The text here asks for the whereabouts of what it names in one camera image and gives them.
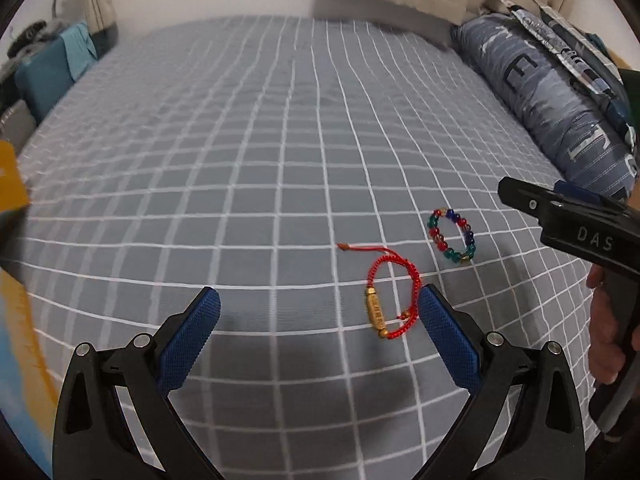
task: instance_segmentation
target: black handle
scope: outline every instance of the black handle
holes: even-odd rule
[[[605,274],[604,286],[619,323],[622,337],[618,340],[625,353],[625,365],[616,381],[599,385],[589,402],[591,418],[601,431],[608,433],[640,383],[640,355],[631,346],[633,332],[640,325],[640,295],[637,284],[612,272]]]

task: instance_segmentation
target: bed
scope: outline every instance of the bed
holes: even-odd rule
[[[543,247],[535,222],[497,197],[504,176],[552,187],[562,175],[451,49],[366,22],[238,16],[158,30],[79,81],[20,168],[33,205],[2,264],[29,292],[58,388],[79,343],[122,346],[204,285],[219,291],[216,331],[170,398],[228,479],[410,478],[466,401],[422,327],[377,337],[363,308],[374,258],[338,242],[393,248],[512,344],[558,341],[587,445],[596,435],[588,266]],[[442,207],[473,226],[473,264],[428,240]],[[460,250],[459,231],[440,227]],[[393,320],[410,279],[393,267],[376,283]]]

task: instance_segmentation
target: red string bracelet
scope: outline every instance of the red string bracelet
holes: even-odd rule
[[[409,330],[418,319],[418,294],[420,294],[420,289],[422,288],[422,280],[420,279],[420,272],[418,272],[418,269],[409,260],[386,247],[351,247],[349,244],[338,244],[338,248],[343,251],[378,251],[386,253],[373,262],[372,266],[369,268],[369,273],[367,274],[367,288],[365,289],[367,313],[369,314],[369,321],[372,327],[378,331],[378,335],[381,338],[395,339],[396,337],[400,337]],[[413,282],[411,305],[409,305],[409,308],[398,316],[398,319],[405,320],[405,322],[400,326],[400,328],[393,330],[392,332],[389,332],[386,328],[385,318],[382,315],[382,307],[380,307],[378,294],[374,287],[374,280],[376,279],[378,268],[385,262],[402,265],[409,272],[409,276],[411,276]]]

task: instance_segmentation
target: finger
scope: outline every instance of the finger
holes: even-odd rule
[[[591,372],[591,375],[602,384],[613,384],[618,378],[618,374],[616,372],[611,372],[595,362],[589,363],[589,371]]]
[[[634,332],[634,336],[631,339],[631,345],[636,352],[640,352],[640,326],[636,328],[636,331]]]
[[[599,286],[593,292],[593,299],[591,300],[589,334],[593,340],[613,343],[617,333],[618,322],[613,317],[609,297],[604,289]]]
[[[594,342],[589,348],[589,370],[601,383],[613,383],[624,364],[625,355],[616,345]]]
[[[587,287],[596,288],[602,283],[604,279],[604,268],[599,265],[593,264],[591,270],[587,275]]]

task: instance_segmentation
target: colorful glass bead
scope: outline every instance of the colorful glass bead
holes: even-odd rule
[[[438,229],[438,219],[441,216],[449,218],[453,223],[457,224],[462,231],[465,239],[465,251],[463,253],[453,250],[446,241],[444,241],[444,236],[440,233],[440,229]],[[466,218],[462,218],[458,213],[453,211],[453,209],[434,209],[432,215],[429,217],[428,227],[429,235],[438,249],[452,262],[456,264],[466,263],[476,254],[476,239],[474,238],[474,232],[471,230],[471,225],[466,221]]]

